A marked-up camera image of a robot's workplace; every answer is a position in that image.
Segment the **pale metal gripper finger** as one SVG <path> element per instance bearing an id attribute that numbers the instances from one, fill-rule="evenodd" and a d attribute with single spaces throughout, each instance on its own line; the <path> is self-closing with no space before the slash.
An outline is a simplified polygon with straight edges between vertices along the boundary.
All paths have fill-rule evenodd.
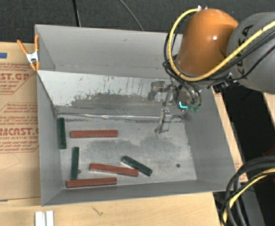
<path id="1" fill-rule="evenodd" d="M 165 91 L 165 82 L 164 81 L 156 81 L 151 83 L 151 89 L 148 93 L 148 100 L 154 101 L 156 95 L 158 93 L 162 93 Z"/>
<path id="2" fill-rule="evenodd" d="M 169 108 L 163 108 L 160 115 L 158 127 L 155 129 L 156 134 L 169 131 L 172 114 Z"/>

